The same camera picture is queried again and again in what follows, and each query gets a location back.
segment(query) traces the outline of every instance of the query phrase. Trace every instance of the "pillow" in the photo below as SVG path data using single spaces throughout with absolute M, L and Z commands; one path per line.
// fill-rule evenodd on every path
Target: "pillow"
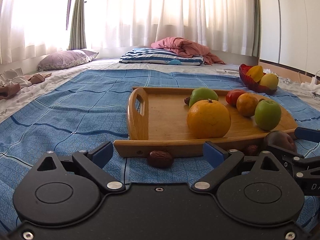
M 122 55 L 119 62 L 121 63 L 156 63 L 169 64 L 171 60 L 179 60 L 181 65 L 199 66 L 203 64 L 202 56 L 194 56 L 192 58 L 179 57 L 177 54 L 165 49 L 133 49 Z
M 75 66 L 79 66 L 90 61 L 86 53 L 81 50 L 66 50 L 54 52 L 38 64 L 38 70 L 57 70 L 67 69 Z
M 89 50 L 84 50 L 81 49 L 81 51 L 83 51 L 88 57 L 89 60 L 92 61 L 93 59 L 95 59 L 98 56 L 98 52 L 94 52 L 94 51 L 89 51 Z

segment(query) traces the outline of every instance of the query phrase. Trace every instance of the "small orange fruit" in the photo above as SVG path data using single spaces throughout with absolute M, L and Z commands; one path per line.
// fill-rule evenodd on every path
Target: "small orange fruit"
M 215 100 L 201 100 L 189 109 L 187 125 L 198 139 L 223 137 L 231 126 L 229 110 Z
M 254 116 L 258 104 L 257 98 L 251 93 L 245 93 L 238 97 L 237 110 L 242 116 L 250 117 Z

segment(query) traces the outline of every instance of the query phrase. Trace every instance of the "green curtain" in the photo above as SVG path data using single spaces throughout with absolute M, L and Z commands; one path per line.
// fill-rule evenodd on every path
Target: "green curtain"
M 253 50 L 252 56 L 258 57 L 259 50 L 260 50 L 260 19 L 261 19 L 261 12 L 260 12 L 260 0 L 254 0 L 255 9 L 254 9 L 254 41 L 253 41 Z
M 68 49 L 85 49 L 86 47 L 84 33 L 84 0 L 75 0 Z

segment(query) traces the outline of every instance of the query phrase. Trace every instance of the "yellow fruit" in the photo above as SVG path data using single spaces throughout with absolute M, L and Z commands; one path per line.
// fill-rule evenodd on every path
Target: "yellow fruit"
M 248 70 L 246 75 L 258 83 L 263 77 L 263 68 L 262 66 L 254 66 Z
M 245 117 L 254 116 L 258 100 L 253 94 L 245 93 L 238 97 L 237 110 Z
M 229 110 L 215 100 L 201 100 L 191 106 L 187 125 L 198 139 L 223 137 L 231 126 Z
M 269 74 L 265 74 L 261 80 L 260 80 L 260 85 L 261 86 L 266 86 L 268 88 L 270 88 L 271 90 L 275 90 L 277 89 L 279 83 L 279 78 L 276 74 L 273 73 L 269 73 Z

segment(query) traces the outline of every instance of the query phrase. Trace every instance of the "red tomato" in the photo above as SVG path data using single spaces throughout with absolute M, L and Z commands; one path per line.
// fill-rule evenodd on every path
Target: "red tomato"
M 247 93 L 247 92 L 242 89 L 233 89 L 229 91 L 228 94 L 226 95 L 227 103 L 231 106 L 236 106 L 238 97 L 244 93 Z

